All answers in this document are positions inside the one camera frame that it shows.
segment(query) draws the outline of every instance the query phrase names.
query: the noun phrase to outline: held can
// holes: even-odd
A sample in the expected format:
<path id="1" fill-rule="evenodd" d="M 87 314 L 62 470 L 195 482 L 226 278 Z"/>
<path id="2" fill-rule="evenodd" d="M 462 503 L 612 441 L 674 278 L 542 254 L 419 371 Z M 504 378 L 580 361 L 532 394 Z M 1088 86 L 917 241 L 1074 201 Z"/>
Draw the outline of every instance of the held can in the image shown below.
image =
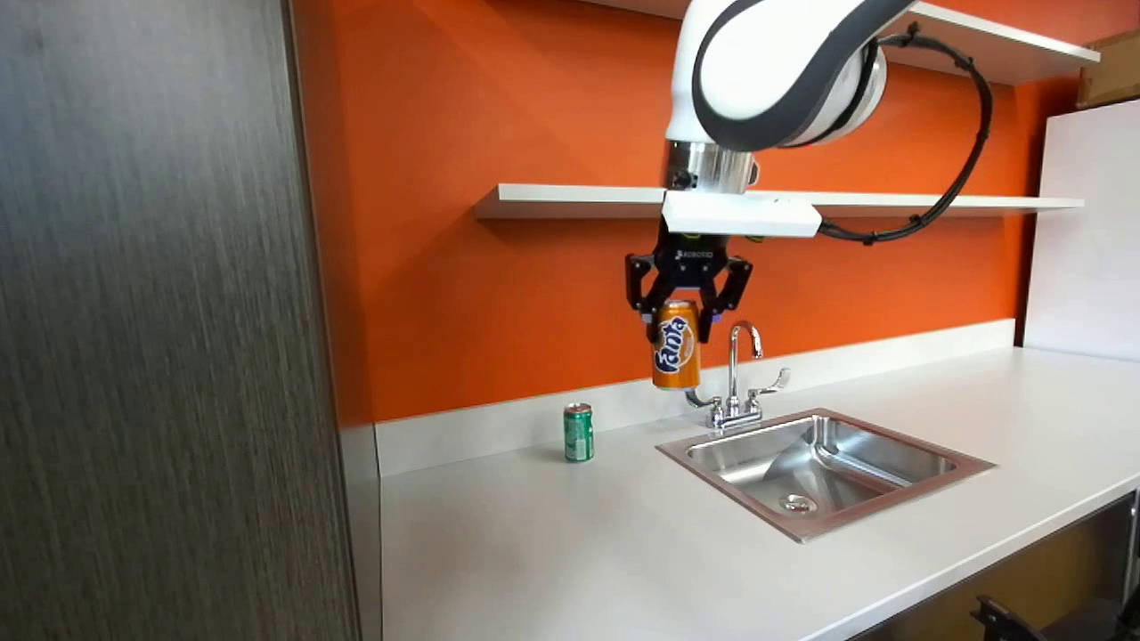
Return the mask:
<path id="1" fill-rule="evenodd" d="M 587 401 L 563 406 L 563 437 L 571 464 L 596 458 L 596 412 Z"/>
<path id="2" fill-rule="evenodd" d="M 700 308 L 670 300 L 660 318 L 660 342 L 652 344 L 652 385 L 655 388 L 700 388 L 701 382 L 701 342 Z"/>

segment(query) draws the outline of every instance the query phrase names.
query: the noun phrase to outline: sink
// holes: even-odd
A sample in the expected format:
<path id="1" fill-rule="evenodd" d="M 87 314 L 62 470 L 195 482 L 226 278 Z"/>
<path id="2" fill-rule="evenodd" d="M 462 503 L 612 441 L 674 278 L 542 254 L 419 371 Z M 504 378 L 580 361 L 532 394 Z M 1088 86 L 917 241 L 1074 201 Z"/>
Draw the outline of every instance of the sink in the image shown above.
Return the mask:
<path id="1" fill-rule="evenodd" d="M 989 468 L 835 409 L 791 412 L 748 431 L 660 449 L 795 543 Z"/>

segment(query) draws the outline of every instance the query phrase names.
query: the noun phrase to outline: faucet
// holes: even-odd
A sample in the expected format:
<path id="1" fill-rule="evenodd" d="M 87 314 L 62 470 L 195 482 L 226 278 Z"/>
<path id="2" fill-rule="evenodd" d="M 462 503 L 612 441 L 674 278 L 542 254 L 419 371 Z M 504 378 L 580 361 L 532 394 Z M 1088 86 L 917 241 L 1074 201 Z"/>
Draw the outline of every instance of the faucet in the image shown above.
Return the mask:
<path id="1" fill-rule="evenodd" d="M 739 357 L 742 337 L 748 337 L 751 361 L 763 357 L 763 337 L 758 337 L 755 325 L 739 322 L 731 328 L 731 335 L 727 335 L 727 394 L 714 394 L 714 398 L 701 398 L 700 391 L 683 394 L 690 406 L 714 406 L 710 426 L 720 431 L 720 433 L 739 426 L 739 425 L 758 425 L 763 420 L 758 394 L 778 394 L 788 385 L 788 368 L 765 388 L 742 385 L 742 374 L 739 374 L 739 368 L 742 368 L 742 357 Z"/>

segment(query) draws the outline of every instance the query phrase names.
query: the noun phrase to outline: green soda can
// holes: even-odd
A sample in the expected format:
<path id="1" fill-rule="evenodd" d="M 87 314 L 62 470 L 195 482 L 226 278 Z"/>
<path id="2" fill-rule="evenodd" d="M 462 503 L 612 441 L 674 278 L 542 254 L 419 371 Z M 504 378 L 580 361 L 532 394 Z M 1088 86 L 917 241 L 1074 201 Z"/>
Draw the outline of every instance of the green soda can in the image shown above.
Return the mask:
<path id="1" fill-rule="evenodd" d="M 568 437 L 571 464 L 596 458 L 596 417 L 587 401 L 563 406 L 563 437 Z"/>

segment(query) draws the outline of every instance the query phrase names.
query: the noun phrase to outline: white shelf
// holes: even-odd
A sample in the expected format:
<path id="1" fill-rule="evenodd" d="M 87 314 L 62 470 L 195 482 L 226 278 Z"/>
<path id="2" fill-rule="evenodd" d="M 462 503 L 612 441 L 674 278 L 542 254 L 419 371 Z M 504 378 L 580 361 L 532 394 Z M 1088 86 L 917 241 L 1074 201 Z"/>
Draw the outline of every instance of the white shelf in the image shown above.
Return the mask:
<path id="1" fill-rule="evenodd" d="M 660 18 L 682 18 L 688 0 L 587 0 L 601 8 L 639 12 L 639 16 L 660 16 Z M 1042 81 L 1042 80 L 1070 80 L 1088 64 L 1097 64 L 1100 55 L 1049 38 L 1017 24 L 986 23 L 976 16 L 948 12 L 937 4 L 917 4 L 909 16 L 900 16 L 891 32 L 905 32 L 912 23 L 935 38 L 950 42 L 955 50 L 970 55 L 976 68 L 994 86 L 1020 86 L 1020 81 Z M 912 50 L 888 50 L 891 61 L 909 68 L 929 68 L 929 70 L 955 70 L 945 57 L 935 55 L 912 55 Z"/>
<path id="2" fill-rule="evenodd" d="M 802 195 L 828 216 L 891 216 L 912 214 L 937 201 L 937 194 L 773 194 L 755 195 Z M 1084 201 L 1055 195 L 960 195 L 955 216 L 999 216 L 1035 210 L 1078 210 Z M 499 182 L 489 201 L 473 206 L 481 220 L 660 220 L 663 190 L 646 185 L 524 185 Z"/>

